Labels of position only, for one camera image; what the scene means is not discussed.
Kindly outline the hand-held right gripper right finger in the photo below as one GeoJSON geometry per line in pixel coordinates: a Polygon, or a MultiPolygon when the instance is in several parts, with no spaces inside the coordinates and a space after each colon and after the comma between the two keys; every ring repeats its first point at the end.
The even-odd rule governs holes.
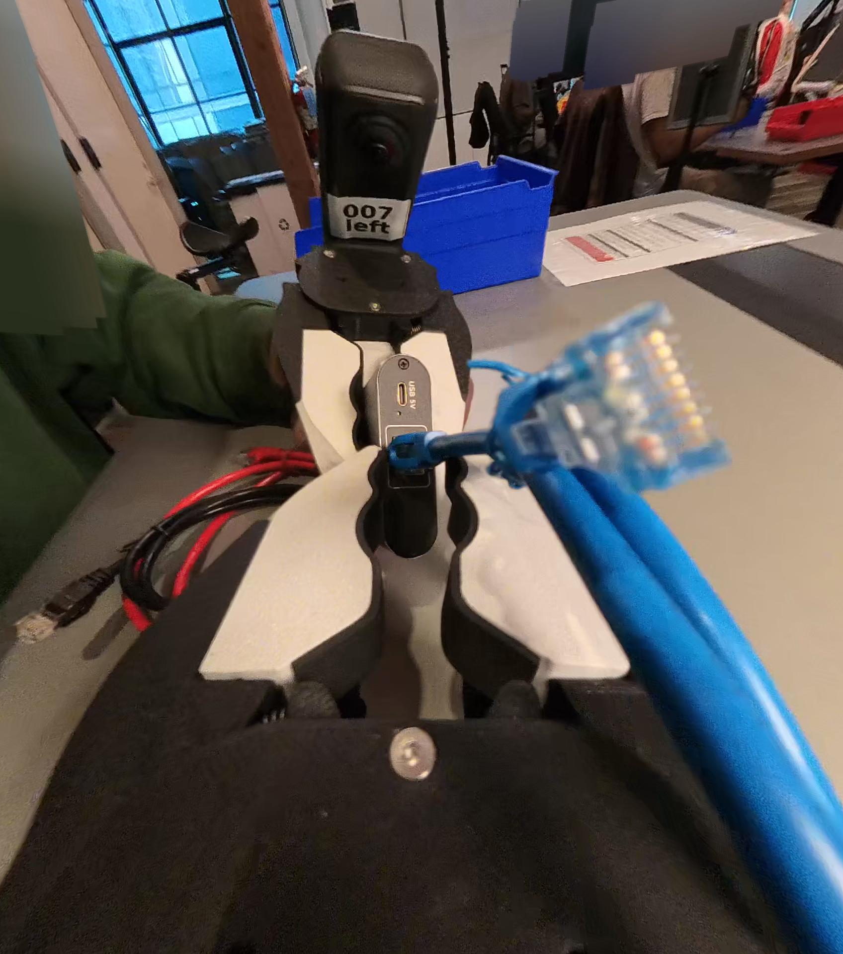
{"type": "Polygon", "coordinates": [[[444,654],[467,684],[614,680],[630,662],[530,490],[449,461],[444,654]]]}

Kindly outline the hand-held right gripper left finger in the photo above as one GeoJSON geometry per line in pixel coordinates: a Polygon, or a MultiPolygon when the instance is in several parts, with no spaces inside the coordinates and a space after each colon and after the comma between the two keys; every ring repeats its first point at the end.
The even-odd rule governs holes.
{"type": "Polygon", "coordinates": [[[358,452],[281,506],[199,667],[210,681],[359,684],[381,652],[374,548],[380,452],[358,452]]]}

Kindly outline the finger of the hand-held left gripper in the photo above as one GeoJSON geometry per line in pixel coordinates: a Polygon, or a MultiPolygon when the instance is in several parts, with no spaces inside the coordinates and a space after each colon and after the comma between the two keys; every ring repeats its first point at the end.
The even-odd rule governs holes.
{"type": "Polygon", "coordinates": [[[432,424],[436,431],[460,433],[470,403],[472,340],[469,329],[425,332],[425,367],[429,374],[432,424]]]}
{"type": "Polygon", "coordinates": [[[366,393],[394,354],[386,341],[350,341],[330,329],[302,331],[299,422],[320,474],[377,442],[366,393]]]}

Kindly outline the black ethernet adapter hub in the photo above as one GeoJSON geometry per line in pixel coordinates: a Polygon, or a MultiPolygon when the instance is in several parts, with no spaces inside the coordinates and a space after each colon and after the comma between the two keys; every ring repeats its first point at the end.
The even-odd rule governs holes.
{"type": "Polygon", "coordinates": [[[419,457],[434,429],[429,373],[420,359],[395,354],[380,364],[366,395],[373,441],[384,450],[387,465],[384,541],[399,557],[421,557],[438,535],[434,472],[419,457]]]}

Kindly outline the blue plastic bin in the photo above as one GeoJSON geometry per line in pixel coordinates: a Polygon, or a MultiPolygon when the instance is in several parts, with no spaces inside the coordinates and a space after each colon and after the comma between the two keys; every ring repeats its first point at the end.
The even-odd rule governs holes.
{"type": "Polygon", "coordinates": [[[521,159],[469,162],[422,173],[408,208],[382,170],[361,164],[331,182],[331,218],[344,238],[383,246],[404,225],[404,250],[461,294],[540,276],[556,177],[521,159]]]}

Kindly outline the black stool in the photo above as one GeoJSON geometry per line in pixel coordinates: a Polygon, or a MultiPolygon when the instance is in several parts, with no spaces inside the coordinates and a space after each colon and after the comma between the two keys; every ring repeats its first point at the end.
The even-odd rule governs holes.
{"type": "Polygon", "coordinates": [[[181,270],[175,275],[176,279],[197,290],[200,280],[217,278],[225,272],[235,272],[238,276],[244,275],[246,270],[255,273],[248,244],[258,233],[259,224],[252,217],[237,222],[231,232],[185,221],[178,228],[181,244],[192,256],[201,258],[202,263],[181,270]]]}

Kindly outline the printed paper sheet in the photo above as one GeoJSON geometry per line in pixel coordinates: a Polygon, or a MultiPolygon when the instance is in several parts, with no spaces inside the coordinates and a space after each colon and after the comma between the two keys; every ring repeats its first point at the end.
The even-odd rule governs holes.
{"type": "Polygon", "coordinates": [[[627,277],[708,258],[809,238],[810,223],[775,220],[710,200],[556,227],[547,234],[544,269],[565,287],[627,277]]]}

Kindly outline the wooden work table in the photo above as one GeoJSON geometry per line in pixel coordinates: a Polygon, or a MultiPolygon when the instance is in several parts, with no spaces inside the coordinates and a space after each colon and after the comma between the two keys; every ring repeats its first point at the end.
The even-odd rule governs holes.
{"type": "Polygon", "coordinates": [[[843,134],[802,142],[772,140],[762,122],[733,134],[720,133],[701,149],[725,159],[778,167],[823,160],[832,165],[833,173],[807,219],[832,227],[843,211],[843,134]]]}

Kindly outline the red plastic bin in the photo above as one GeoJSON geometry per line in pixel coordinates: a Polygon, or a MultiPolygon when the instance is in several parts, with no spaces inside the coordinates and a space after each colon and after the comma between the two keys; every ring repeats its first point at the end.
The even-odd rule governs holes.
{"type": "Polygon", "coordinates": [[[796,143],[842,137],[843,94],[777,107],[765,135],[772,141],[796,143]]]}

